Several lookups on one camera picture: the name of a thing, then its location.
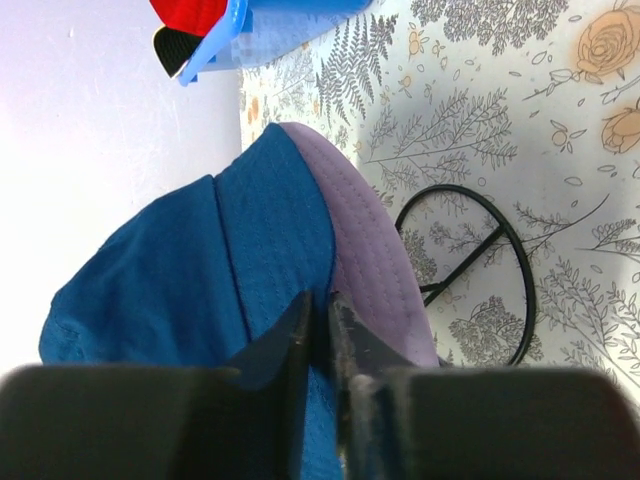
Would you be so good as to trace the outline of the black wire hat stand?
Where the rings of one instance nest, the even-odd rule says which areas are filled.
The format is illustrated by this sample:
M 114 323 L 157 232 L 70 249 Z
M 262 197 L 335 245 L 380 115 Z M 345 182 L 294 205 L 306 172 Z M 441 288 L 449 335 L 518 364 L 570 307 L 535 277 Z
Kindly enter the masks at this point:
M 543 359 L 533 269 L 515 227 L 462 186 L 416 193 L 395 221 L 445 367 L 528 365 Z

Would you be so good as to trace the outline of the beige black hat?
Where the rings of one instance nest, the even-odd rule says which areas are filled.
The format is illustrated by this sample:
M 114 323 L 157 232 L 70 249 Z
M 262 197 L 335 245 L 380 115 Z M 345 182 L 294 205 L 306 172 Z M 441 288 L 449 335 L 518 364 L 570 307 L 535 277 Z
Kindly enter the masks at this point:
M 202 41 L 202 37 L 167 26 L 160 27 L 152 37 L 155 54 L 170 78 L 180 73 Z

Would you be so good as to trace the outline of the red cap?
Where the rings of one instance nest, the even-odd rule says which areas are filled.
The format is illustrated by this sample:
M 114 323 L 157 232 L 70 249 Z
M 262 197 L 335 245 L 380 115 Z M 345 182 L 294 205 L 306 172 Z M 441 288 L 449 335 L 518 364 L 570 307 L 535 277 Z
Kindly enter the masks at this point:
M 150 0 L 168 28 L 204 37 L 224 15 L 227 0 Z

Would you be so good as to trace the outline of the lilac bucket hat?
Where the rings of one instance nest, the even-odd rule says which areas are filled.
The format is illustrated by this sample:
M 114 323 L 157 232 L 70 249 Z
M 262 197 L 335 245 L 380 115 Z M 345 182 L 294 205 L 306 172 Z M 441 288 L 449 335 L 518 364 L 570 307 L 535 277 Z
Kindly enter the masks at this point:
M 324 196 L 336 238 L 334 291 L 349 297 L 363 323 L 420 367 L 437 367 L 433 335 L 412 264 L 373 188 L 324 136 L 281 125 Z

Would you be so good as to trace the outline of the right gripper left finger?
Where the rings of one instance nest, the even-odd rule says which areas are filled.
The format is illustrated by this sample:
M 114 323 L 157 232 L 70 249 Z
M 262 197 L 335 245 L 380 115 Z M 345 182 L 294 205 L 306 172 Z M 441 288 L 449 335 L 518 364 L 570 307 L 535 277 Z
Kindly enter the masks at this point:
M 218 368 L 42 366 L 1 385 L 5 479 L 297 479 L 312 296 Z

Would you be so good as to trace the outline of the blue plastic bin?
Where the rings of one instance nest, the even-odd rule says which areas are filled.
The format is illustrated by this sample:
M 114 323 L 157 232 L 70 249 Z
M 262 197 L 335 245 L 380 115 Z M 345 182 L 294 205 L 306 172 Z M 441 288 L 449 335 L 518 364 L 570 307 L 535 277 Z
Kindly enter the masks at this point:
M 364 12 L 368 0 L 230 1 L 178 72 L 186 86 L 206 71 L 263 66 Z

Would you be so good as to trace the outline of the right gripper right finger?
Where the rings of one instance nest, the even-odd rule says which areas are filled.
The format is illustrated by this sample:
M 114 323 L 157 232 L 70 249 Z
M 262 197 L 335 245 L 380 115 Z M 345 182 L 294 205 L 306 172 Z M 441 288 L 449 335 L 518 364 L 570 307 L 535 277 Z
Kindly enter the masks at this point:
M 420 368 L 341 294 L 328 310 L 337 453 L 349 479 L 635 479 L 625 398 L 575 368 Z

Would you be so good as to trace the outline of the navy blue hat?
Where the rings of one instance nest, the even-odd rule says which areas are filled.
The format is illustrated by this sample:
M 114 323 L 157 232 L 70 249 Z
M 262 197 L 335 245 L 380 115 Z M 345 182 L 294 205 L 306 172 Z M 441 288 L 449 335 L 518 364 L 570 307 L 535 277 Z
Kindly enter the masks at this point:
M 312 296 L 301 475 L 338 479 L 336 413 L 324 373 L 336 240 L 324 196 L 284 129 L 153 201 L 54 296 L 42 366 L 218 368 Z

